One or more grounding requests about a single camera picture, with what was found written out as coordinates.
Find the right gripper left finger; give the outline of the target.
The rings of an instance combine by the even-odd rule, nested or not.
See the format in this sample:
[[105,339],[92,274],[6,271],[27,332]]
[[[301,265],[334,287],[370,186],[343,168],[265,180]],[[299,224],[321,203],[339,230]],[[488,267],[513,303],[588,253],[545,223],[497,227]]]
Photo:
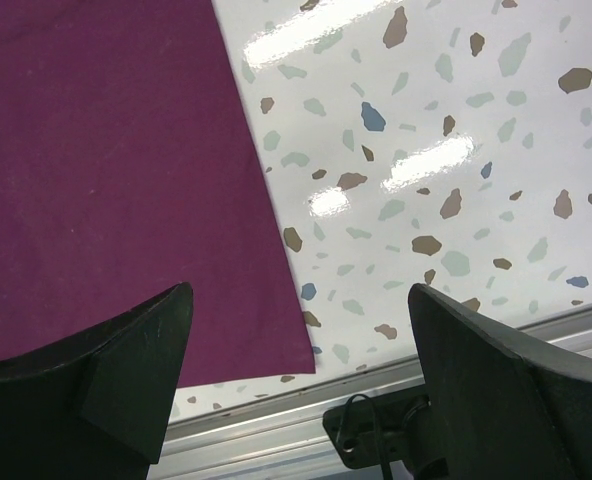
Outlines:
[[161,456],[193,315],[180,283],[0,361],[0,479],[144,479]]

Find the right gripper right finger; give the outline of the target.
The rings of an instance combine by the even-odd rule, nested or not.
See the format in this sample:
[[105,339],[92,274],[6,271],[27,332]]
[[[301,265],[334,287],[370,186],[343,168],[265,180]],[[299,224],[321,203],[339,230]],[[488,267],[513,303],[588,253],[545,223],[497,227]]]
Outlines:
[[592,479],[592,359],[422,284],[409,315],[453,479]]

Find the purple cloth wrap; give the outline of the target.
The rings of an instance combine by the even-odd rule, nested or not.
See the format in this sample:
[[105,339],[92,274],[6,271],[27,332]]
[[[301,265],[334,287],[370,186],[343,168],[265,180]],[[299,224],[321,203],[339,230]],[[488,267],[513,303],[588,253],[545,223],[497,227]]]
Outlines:
[[211,3],[0,1],[0,361],[181,282],[181,386],[314,372]]

